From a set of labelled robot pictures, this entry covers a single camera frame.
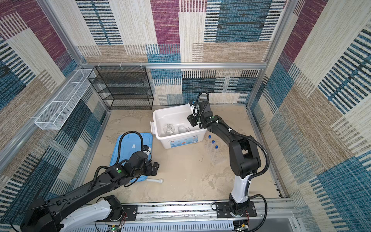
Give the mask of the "test tube with blue cap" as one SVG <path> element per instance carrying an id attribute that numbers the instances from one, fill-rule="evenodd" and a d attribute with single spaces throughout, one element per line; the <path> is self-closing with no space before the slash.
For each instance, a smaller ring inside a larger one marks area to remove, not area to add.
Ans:
<path id="1" fill-rule="evenodd" d="M 211 135 L 208 135 L 208 138 L 207 138 L 207 141 L 206 141 L 206 145 L 205 145 L 206 151 L 209 151 L 209 149 L 210 149 L 211 146 L 212 146 L 212 136 Z"/>

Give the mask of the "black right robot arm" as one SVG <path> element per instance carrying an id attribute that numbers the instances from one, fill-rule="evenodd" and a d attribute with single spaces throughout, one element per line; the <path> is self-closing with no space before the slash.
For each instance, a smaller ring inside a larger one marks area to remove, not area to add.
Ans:
<path id="1" fill-rule="evenodd" d="M 229 148 L 230 167 L 235 174 L 229 203 L 243 207 L 253 197 L 249 189 L 254 178 L 266 173 L 270 159 L 265 147 L 253 136 L 243 135 L 230 127 L 220 116 L 214 115 L 208 101 L 188 102 L 192 114 L 187 117 L 192 126 L 199 126 L 217 135 Z"/>

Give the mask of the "white plastic storage bin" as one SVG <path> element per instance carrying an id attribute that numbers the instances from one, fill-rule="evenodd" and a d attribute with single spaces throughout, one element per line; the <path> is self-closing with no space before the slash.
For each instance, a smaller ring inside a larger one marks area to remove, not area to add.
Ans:
<path id="1" fill-rule="evenodd" d="M 192 127 L 187 116 L 191 114 L 188 104 L 158 109 L 153 112 L 153 121 L 150 122 L 151 133 L 162 143 L 165 149 L 181 147 L 201 142 L 206 134 L 206 129 L 198 126 Z M 174 126 L 175 132 L 166 135 L 163 131 L 167 124 Z M 179 133 L 178 127 L 185 126 L 187 132 Z"/>

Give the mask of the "blue-capped test tube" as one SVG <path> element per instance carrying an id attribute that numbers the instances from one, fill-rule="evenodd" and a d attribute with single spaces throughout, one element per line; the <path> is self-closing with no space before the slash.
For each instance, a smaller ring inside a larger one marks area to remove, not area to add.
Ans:
<path id="1" fill-rule="evenodd" d="M 219 160 L 219 155 L 220 155 L 219 147 L 218 147 L 218 145 L 216 145 L 216 146 L 213 147 L 213 152 L 212 152 L 213 161 Z"/>
<path id="2" fill-rule="evenodd" d="M 212 140 L 209 147 L 209 153 L 212 154 L 214 152 L 215 147 L 215 140 Z"/>

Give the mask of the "clear glass flask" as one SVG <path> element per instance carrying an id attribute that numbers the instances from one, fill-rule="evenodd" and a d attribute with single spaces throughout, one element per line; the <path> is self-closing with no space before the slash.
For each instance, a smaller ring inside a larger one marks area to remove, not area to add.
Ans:
<path id="1" fill-rule="evenodd" d="M 166 135 L 172 135 L 175 132 L 174 126 L 172 124 L 167 124 L 163 129 Z"/>

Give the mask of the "white ceramic pestle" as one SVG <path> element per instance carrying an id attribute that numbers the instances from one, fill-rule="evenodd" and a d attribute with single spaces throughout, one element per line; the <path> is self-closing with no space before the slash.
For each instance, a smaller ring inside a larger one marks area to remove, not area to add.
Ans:
<path id="1" fill-rule="evenodd" d="M 146 181 L 148 181 L 148 182 L 153 182 L 153 183 L 159 183 L 159 184 L 162 184 L 164 180 L 163 180 L 163 179 L 147 178 Z"/>

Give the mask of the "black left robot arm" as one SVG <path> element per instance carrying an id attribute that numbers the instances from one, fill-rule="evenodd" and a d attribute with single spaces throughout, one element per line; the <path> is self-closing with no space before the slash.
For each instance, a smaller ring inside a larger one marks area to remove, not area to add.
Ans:
<path id="1" fill-rule="evenodd" d="M 129 187 L 141 176 L 156 176 L 159 163 L 143 151 L 114 165 L 100 166 L 92 181 L 56 198 L 32 202 L 20 225 L 23 232 L 69 232 L 99 220 L 119 220 L 124 210 L 114 195 L 93 206 L 86 204 L 121 186 Z"/>

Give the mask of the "blue plastic bin lid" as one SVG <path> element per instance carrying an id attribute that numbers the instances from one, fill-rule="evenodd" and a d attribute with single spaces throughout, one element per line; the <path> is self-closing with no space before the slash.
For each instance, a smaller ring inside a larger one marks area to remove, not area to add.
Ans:
<path id="1" fill-rule="evenodd" d="M 133 183 L 145 178 L 147 176 L 132 177 L 124 171 L 124 164 L 133 153 L 142 151 L 142 147 L 145 145 L 143 135 L 137 131 L 129 131 L 124 133 L 118 138 L 116 143 L 113 156 L 110 162 L 110 174 L 113 174 L 114 181 L 117 181 L 119 185 L 125 187 L 131 186 Z M 144 152 L 151 159 L 151 154 Z"/>

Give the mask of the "white ceramic mortar bowl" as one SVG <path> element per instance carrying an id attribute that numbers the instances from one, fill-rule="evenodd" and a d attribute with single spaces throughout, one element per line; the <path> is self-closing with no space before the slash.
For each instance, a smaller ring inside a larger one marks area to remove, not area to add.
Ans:
<path id="1" fill-rule="evenodd" d="M 179 126 L 178 127 L 178 132 L 179 133 L 185 133 L 185 132 L 187 132 L 187 128 L 185 126 Z"/>

